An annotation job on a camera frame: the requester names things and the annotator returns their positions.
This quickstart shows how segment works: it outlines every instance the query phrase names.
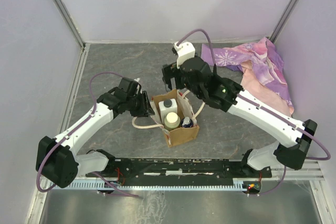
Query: purple tube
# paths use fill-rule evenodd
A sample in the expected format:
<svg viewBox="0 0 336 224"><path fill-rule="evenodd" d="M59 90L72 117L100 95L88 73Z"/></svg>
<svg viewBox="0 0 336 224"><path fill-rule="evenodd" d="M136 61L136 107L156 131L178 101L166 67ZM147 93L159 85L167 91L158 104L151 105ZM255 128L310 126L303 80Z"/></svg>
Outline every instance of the purple tube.
<svg viewBox="0 0 336 224"><path fill-rule="evenodd" d="M125 196L125 197L138 197L139 195L135 195L135 194L128 194L125 193L124 191L117 189L116 186L112 185L110 182L108 182L103 176L101 176L99 173L97 172L92 172L92 174L95 174L97 177L101 178L101 180L103 180L106 184L108 184L110 187L112 187L114 190L122 193L122 194L110 194L110 196Z"/></svg>
<svg viewBox="0 0 336 224"><path fill-rule="evenodd" d="M179 46L186 38L188 38L191 34L194 34L195 32L197 31L201 31L202 33L204 33L206 39L208 40L208 44L209 44L209 48L210 48L210 52L211 52L211 57L212 57L212 61L213 61L213 64L214 66L216 65L216 60L215 60L215 54L214 54L214 49L212 48L212 44L211 44L211 40L210 40L210 37L208 35L208 33L201 29L201 28L198 28L198 29L195 29L195 30L192 30L191 32L187 33L182 39L180 39L176 45Z"/></svg>

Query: bag handle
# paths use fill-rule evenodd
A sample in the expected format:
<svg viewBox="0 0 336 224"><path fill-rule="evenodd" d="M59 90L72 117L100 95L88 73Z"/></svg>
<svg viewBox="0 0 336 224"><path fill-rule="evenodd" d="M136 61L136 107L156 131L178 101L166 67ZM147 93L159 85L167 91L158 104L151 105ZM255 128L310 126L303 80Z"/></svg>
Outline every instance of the bag handle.
<svg viewBox="0 0 336 224"><path fill-rule="evenodd" d="M189 94L189 93L190 93L190 90L185 91L185 92L183 93L183 95L182 95L182 99L184 99L185 96L186 96L187 94ZM204 105L205 105L205 102L202 103L202 105L200 106L200 108L199 108L199 109L197 110L197 112L194 114L193 119L195 119L195 118L201 113L201 111L202 111L203 108L204 108Z"/></svg>
<svg viewBox="0 0 336 224"><path fill-rule="evenodd" d="M132 119L132 125L134 128L137 128L137 129L151 129L151 128L156 128L156 127L164 127L162 124L153 124L153 125L147 125L147 126L139 126L139 125L136 125L135 124L135 121L138 117L134 117Z"/></svg>
<svg viewBox="0 0 336 224"><path fill-rule="evenodd" d="M190 90L185 91L185 92L183 93L183 95L182 95L182 99L184 99L185 96L186 96L187 94L189 94L189 93L190 93ZM204 108L204 105L205 105L205 102L202 103L202 105L201 105L200 108L197 110L197 112L194 114L194 116L193 116L192 119L195 119L195 118L201 113L201 111L202 111L203 108ZM158 124L147 125L147 126L139 126L139 125L135 124L135 121L136 121L137 118L138 118L138 117L135 116L135 117L133 117L133 119L132 119L132 125L133 125L134 128L137 128L137 129L151 129L151 128L156 128L156 127L164 127L162 124L159 124L159 123L158 123Z"/></svg>

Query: white wall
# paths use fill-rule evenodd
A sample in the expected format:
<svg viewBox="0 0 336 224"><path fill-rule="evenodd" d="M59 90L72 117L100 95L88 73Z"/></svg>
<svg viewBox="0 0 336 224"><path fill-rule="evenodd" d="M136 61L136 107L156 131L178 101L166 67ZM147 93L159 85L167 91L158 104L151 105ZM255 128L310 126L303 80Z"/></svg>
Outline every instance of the white wall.
<svg viewBox="0 0 336 224"><path fill-rule="evenodd" d="M38 142L60 127L80 48L52 0L0 2L0 222L21 224Z"/></svg>
<svg viewBox="0 0 336 224"><path fill-rule="evenodd" d="M336 0L300 0L276 41L296 117L318 123L332 159L320 166L336 202ZM312 154L325 156L315 144Z"/></svg>
<svg viewBox="0 0 336 224"><path fill-rule="evenodd" d="M289 0L63 0L86 42L213 41L269 36ZM202 34L195 40L204 41Z"/></svg>

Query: red wire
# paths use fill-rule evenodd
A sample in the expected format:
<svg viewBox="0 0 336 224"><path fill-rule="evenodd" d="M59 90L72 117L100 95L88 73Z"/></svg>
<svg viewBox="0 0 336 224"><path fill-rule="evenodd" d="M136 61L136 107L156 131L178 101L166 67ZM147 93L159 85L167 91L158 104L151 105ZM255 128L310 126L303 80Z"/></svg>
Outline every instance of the red wire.
<svg viewBox="0 0 336 224"><path fill-rule="evenodd" d="M261 171L259 171L259 174L260 174L260 175L259 175L259 180L258 180L258 181L260 182L261 179L262 179L262 173L261 173Z"/></svg>
<svg viewBox="0 0 336 224"><path fill-rule="evenodd" d="M123 185L125 184L125 177L124 177L124 175L120 172L120 169L119 169L119 168L115 169L115 171L118 172L118 180L117 180L117 183L119 183L119 179L120 179L120 175L121 175L121 176L122 176L122 184L121 184L121 186L123 186Z"/></svg>

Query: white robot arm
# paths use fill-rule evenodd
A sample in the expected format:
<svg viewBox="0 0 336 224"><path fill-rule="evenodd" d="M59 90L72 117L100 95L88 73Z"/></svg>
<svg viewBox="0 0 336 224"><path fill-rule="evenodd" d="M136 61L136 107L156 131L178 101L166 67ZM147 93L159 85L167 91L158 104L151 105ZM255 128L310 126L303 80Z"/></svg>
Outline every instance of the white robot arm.
<svg viewBox="0 0 336 224"><path fill-rule="evenodd" d="M140 84L129 78L122 78L117 88L101 95L96 105L72 127L54 138L42 138L36 160L38 178L44 175L64 188L76 176L104 170L112 155L103 150L77 153L97 130L125 111L139 117L154 114L146 91L141 91Z"/></svg>
<svg viewBox="0 0 336 224"><path fill-rule="evenodd" d="M216 65L212 72L209 65L195 55L192 43L180 41L173 47L177 61L162 67L165 84L171 89L174 78L176 88L188 88L210 107L240 116L277 140L263 148L249 150L242 161L246 167L262 170L281 163L300 169L311 143L311 138L303 132L314 135L317 124L312 120L301 122L289 118L262 103L233 80L220 77Z"/></svg>

